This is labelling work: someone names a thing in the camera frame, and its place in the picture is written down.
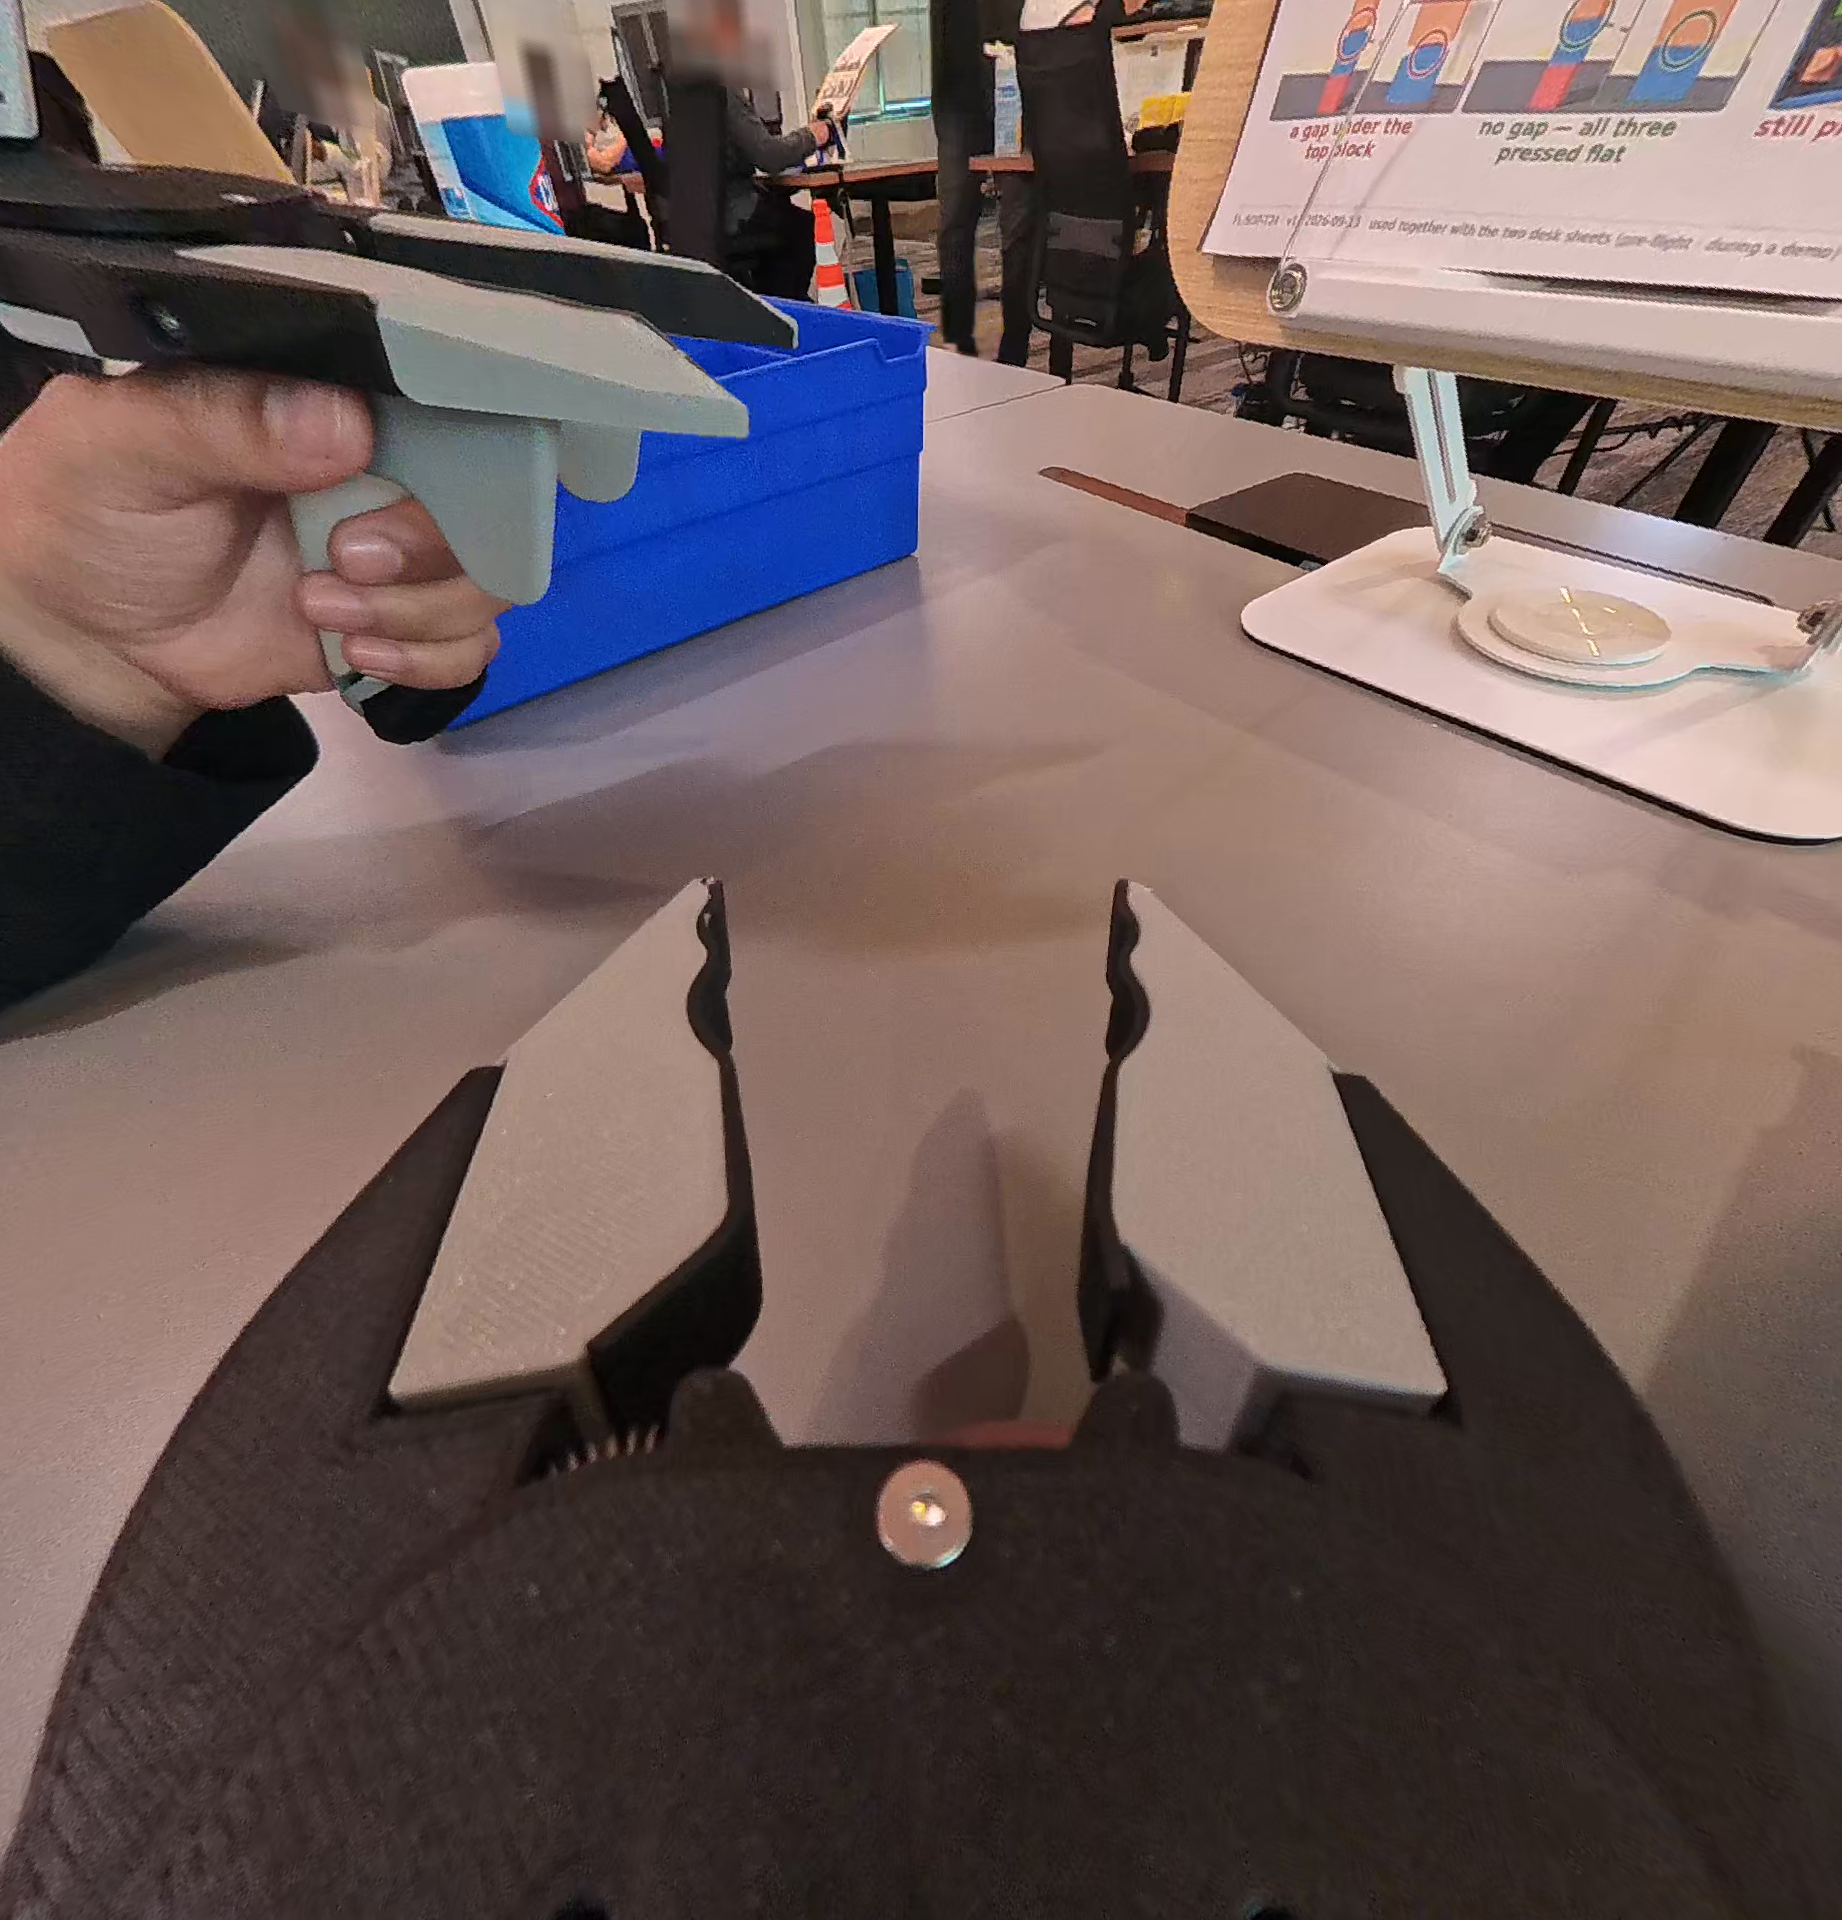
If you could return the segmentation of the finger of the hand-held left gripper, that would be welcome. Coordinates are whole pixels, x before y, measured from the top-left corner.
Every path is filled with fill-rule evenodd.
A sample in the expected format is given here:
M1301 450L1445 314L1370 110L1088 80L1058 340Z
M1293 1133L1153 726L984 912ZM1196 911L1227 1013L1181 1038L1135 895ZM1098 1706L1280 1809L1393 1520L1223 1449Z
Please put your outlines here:
M392 389L416 402L515 421L740 439L747 411L643 319L467 285L351 255L185 248L189 262L306 291L356 293L376 315Z
M356 210L357 252L456 285L628 314L672 339L790 351L798 326L706 262L394 210Z

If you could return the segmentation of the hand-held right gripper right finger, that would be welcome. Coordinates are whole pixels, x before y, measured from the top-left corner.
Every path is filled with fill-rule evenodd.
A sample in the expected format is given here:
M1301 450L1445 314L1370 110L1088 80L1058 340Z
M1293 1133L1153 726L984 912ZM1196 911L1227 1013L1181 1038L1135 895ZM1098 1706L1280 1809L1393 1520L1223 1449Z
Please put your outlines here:
M1447 1394L1330 1059L1122 879L1083 1176L1089 1381L1153 1382L1195 1454L1293 1395L1422 1416Z

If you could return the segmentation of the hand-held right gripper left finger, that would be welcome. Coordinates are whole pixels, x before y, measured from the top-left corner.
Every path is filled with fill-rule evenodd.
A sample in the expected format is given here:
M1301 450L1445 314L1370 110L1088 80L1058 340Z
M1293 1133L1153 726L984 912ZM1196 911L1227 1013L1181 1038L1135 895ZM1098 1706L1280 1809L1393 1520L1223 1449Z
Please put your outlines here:
M665 1420L765 1298L724 887L685 884L513 1044L392 1372L397 1410Z

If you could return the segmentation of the blue plastic bin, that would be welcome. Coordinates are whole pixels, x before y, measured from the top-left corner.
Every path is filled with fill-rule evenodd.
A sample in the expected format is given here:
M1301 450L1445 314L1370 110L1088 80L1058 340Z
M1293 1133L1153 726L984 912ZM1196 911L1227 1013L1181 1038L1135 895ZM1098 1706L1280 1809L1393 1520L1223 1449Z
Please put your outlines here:
M551 588L500 615L454 734L915 552L932 327L779 308L790 349L672 339L747 436L647 436L623 498L559 494Z

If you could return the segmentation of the person's left forearm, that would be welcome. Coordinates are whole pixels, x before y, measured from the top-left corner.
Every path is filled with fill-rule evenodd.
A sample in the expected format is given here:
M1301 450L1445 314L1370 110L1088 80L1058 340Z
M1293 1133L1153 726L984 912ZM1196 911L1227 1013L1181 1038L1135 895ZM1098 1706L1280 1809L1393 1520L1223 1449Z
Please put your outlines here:
M0 659L0 1013L98 962L315 766L287 699L210 711L155 758Z

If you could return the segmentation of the person's left hand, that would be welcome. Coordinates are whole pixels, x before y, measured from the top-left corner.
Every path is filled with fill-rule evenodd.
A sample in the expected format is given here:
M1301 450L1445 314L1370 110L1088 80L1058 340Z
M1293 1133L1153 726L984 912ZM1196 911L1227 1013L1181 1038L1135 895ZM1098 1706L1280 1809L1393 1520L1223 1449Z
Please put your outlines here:
M81 722L165 756L204 714L351 670L473 684L500 602L412 500L337 524L309 569L296 495L372 467L365 397L217 368L57 376L0 439L0 659Z

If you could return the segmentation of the blue white wipes canister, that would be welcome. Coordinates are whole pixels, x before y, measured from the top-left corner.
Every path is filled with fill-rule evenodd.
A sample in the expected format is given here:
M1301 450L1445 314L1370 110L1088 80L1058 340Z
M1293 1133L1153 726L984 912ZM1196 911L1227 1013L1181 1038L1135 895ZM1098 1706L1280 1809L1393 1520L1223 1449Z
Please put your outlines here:
M543 151L508 123L494 60L412 64L403 92L449 218L564 234Z

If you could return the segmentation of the black office chair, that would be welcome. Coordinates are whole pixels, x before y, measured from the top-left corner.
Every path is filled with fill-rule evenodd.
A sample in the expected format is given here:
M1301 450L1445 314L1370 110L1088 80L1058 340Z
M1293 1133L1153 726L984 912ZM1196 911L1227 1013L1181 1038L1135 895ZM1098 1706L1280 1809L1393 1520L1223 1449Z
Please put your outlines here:
M1034 241L1027 319L1049 370L1073 377L1079 347L1171 367L1178 397L1190 321L1167 248L1167 185L1144 179L1122 126L1112 33L1120 5L1077 5L1056 25L1021 25L1015 77L1032 164Z

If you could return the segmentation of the wooden document stand white base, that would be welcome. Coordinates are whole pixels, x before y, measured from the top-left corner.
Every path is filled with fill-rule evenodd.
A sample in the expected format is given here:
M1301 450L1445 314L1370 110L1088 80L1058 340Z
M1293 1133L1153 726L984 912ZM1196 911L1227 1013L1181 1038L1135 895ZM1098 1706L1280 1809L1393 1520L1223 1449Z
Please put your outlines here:
M1842 436L1842 301L1203 250L1278 5L1213 5L1174 164L1193 315L1392 368L1429 526L1242 615L1271 654L1724 829L1842 840L1842 589L1790 614L1502 531L1458 380Z

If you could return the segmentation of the laminated instruction sheet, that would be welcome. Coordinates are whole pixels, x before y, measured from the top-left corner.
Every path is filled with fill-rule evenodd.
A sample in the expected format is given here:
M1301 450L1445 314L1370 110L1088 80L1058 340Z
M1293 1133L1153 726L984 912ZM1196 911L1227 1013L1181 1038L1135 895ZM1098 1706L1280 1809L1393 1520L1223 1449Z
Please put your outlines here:
M1842 2L1278 5L1203 250L1842 301Z

